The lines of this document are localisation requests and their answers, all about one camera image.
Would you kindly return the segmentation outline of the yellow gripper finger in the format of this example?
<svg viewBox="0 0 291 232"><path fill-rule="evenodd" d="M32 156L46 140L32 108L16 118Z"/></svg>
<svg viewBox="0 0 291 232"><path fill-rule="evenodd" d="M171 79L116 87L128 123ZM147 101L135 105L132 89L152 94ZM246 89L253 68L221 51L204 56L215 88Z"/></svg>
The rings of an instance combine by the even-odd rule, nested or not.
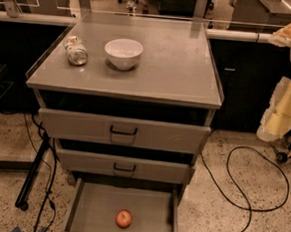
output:
<svg viewBox="0 0 291 232"><path fill-rule="evenodd" d="M269 43L277 47L291 47L291 23L273 32L269 38Z"/></svg>
<svg viewBox="0 0 291 232"><path fill-rule="evenodd" d="M275 141L291 130L291 80L283 77L269 100L256 134L261 140Z"/></svg>

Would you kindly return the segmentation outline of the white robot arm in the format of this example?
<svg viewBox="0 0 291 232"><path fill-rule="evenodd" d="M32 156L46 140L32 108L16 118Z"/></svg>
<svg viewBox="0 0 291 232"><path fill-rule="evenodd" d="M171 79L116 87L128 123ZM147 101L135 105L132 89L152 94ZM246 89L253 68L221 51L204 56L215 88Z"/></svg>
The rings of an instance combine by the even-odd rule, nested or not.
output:
<svg viewBox="0 0 291 232"><path fill-rule="evenodd" d="M269 43L278 47L290 48L291 61L291 23L273 32ZM291 80L283 77L276 85L269 100L269 108L262 116L256 134L261 140L275 141L291 129Z"/></svg>

